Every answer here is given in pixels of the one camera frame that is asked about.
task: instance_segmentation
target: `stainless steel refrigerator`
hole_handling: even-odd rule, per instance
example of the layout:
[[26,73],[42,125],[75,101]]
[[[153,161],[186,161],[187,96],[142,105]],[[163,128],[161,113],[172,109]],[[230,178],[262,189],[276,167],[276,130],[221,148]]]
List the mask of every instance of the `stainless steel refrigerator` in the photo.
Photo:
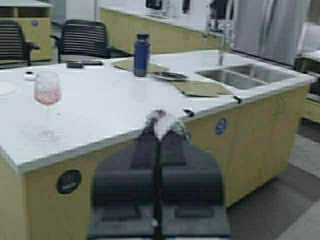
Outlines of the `stainless steel refrigerator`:
[[310,0],[237,0],[233,50],[294,65]]

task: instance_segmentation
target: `gray floor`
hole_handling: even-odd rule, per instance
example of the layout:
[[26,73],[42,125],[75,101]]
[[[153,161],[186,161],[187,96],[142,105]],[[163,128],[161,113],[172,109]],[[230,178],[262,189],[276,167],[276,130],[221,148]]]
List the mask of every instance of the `gray floor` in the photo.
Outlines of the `gray floor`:
[[[52,34],[59,36],[60,29],[54,26]],[[33,62],[33,66],[57,63],[53,41],[52,47],[53,60]],[[3,65],[1,68],[21,66],[25,64]],[[303,120],[296,135],[288,170],[228,209],[232,240],[319,240],[319,186],[320,125]]]

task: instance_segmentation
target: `glass stem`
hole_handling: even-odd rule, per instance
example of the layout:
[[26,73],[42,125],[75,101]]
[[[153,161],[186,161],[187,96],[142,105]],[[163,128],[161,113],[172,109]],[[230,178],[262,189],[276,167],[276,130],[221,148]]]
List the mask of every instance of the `glass stem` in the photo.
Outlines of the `glass stem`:
[[47,107],[47,120],[48,120],[48,130],[50,129],[50,107]]

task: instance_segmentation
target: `blue water bottle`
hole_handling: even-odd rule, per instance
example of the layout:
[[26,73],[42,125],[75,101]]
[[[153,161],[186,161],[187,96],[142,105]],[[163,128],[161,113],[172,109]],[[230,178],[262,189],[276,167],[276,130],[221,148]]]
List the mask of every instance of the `blue water bottle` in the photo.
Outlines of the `blue water bottle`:
[[149,33],[139,32],[136,37],[133,72],[137,77],[145,77],[149,61]]

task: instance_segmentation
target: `black chair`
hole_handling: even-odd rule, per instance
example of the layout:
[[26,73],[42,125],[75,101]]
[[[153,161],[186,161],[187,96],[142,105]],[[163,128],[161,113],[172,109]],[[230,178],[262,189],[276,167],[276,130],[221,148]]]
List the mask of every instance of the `black chair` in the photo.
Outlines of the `black chair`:
[[50,37],[55,39],[59,63],[62,55],[109,59],[112,53],[116,53],[121,57],[132,57],[108,44],[107,27],[97,21],[67,20],[62,26],[61,38],[54,35]]
[[25,42],[20,25],[13,20],[0,20],[0,60],[27,61],[31,66],[30,53],[40,47],[34,42]]

